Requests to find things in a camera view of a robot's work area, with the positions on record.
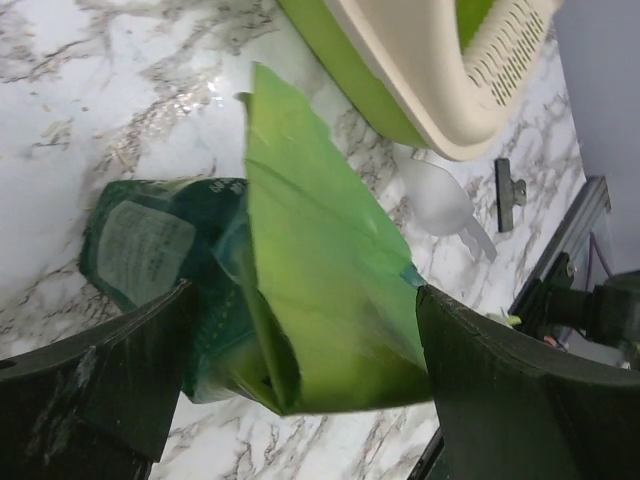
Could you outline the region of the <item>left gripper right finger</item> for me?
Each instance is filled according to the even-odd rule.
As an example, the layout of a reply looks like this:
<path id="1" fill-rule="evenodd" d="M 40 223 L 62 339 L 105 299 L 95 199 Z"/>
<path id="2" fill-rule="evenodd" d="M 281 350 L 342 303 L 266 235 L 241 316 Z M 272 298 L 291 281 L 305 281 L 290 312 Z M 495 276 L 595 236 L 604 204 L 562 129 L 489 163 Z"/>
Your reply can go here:
<path id="1" fill-rule="evenodd" d="M 416 316 L 453 478 L 638 478 L 638 372 L 553 349 L 429 285 Z"/>

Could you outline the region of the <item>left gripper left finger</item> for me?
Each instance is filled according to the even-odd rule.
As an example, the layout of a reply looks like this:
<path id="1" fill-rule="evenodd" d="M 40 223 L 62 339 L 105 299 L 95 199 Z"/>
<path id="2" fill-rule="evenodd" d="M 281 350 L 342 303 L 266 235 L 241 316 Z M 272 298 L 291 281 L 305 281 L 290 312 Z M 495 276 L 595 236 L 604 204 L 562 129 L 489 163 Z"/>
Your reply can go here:
<path id="1" fill-rule="evenodd" d="M 4 479 L 146 479 L 197 330 L 198 289 L 1 362 Z"/>

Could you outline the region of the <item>black binder clip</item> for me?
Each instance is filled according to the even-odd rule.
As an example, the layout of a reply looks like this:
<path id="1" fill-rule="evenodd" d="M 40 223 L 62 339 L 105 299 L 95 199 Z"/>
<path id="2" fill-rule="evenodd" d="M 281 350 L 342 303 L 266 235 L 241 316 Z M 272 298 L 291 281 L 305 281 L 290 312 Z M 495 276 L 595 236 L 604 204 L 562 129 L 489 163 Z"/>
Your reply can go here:
<path id="1" fill-rule="evenodd" d="M 514 228 L 513 208 L 524 206 L 527 201 L 527 184 L 524 179 L 511 177 L 511 163 L 507 158 L 494 161 L 497 195 L 498 231 L 507 233 Z"/>

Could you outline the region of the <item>translucent plastic scoop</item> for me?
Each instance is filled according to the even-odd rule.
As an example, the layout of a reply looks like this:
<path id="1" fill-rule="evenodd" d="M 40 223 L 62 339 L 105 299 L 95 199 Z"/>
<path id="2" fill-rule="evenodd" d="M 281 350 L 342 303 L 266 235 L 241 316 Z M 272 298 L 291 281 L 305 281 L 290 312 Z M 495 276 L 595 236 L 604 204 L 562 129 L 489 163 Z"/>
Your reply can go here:
<path id="1" fill-rule="evenodd" d="M 405 193 L 418 226 L 436 237 L 459 236 L 475 260 L 494 262 L 497 250 L 474 216 L 474 205 L 444 168 L 424 160 L 399 163 Z"/>

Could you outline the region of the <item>green litter bag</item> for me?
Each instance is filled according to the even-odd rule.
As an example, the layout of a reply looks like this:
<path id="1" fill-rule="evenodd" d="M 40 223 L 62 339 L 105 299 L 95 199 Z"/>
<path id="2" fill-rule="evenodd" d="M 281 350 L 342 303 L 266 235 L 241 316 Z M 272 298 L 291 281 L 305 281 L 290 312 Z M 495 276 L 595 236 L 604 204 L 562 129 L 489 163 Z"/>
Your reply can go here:
<path id="1" fill-rule="evenodd" d="M 407 243 L 304 94 L 253 73 L 245 176 L 109 183 L 80 272 L 125 312 L 197 286 L 195 403 L 235 394 L 291 415 L 428 401 Z"/>

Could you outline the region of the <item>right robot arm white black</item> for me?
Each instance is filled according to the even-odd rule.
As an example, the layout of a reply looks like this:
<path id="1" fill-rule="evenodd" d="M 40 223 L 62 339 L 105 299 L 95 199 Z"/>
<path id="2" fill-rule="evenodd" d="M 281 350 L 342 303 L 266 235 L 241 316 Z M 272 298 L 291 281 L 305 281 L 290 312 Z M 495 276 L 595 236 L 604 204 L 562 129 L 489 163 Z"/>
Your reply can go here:
<path id="1" fill-rule="evenodd" d="M 622 353 L 622 364 L 639 369 L 639 272 L 615 274 L 590 290 L 573 287 L 570 256 L 562 252 L 545 275 L 529 281 L 510 313 L 521 320 L 522 333 L 562 341 L 564 327 L 583 339 Z"/>

